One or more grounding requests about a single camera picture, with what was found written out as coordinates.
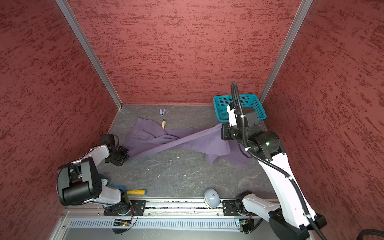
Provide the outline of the purple trousers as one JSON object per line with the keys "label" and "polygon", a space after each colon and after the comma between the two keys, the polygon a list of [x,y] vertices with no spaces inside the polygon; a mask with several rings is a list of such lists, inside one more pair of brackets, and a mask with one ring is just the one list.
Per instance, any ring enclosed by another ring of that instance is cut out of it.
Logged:
{"label": "purple trousers", "polygon": [[163,129],[158,122],[138,118],[126,136],[123,147],[128,150],[129,159],[137,160],[172,148],[192,150],[205,155],[211,165],[218,157],[242,167],[251,161],[237,141],[221,139],[222,124],[199,130]]}

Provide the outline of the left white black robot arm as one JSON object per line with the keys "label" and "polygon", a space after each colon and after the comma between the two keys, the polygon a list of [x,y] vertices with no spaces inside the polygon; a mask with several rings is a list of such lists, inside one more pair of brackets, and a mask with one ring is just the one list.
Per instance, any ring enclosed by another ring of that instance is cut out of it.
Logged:
{"label": "left white black robot arm", "polygon": [[125,188],[112,187],[97,169],[103,161],[120,167],[128,160],[128,150],[119,143],[116,135],[102,135],[99,146],[91,148],[78,160],[58,168],[56,191],[63,206],[98,204],[105,209],[106,215],[126,216],[134,213]]}

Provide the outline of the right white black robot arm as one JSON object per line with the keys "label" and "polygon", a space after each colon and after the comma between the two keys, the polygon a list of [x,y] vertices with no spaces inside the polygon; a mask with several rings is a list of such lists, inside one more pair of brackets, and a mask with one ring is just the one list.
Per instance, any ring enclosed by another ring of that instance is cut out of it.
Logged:
{"label": "right white black robot arm", "polygon": [[279,205],[247,192],[241,194],[241,206],[267,221],[281,240],[307,240],[314,231],[324,240],[321,232],[327,221],[317,214],[305,199],[291,170],[284,146],[274,132],[264,132],[260,126],[239,129],[224,124],[221,138],[235,140],[241,148],[259,162],[267,174],[278,197]]}

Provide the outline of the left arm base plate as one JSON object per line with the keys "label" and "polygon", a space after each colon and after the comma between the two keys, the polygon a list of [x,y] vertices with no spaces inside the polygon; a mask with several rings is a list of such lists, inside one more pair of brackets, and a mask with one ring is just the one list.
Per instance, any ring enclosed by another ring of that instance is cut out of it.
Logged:
{"label": "left arm base plate", "polygon": [[146,200],[130,200],[128,203],[121,202],[113,206],[105,207],[104,216],[143,216],[146,203]]}

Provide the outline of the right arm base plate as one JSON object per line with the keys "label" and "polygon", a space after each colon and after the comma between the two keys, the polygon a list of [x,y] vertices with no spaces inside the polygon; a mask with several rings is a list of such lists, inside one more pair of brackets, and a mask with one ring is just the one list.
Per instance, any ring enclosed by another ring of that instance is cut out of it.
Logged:
{"label": "right arm base plate", "polygon": [[223,200],[223,214],[226,217],[237,217],[239,216],[237,203],[235,200]]}

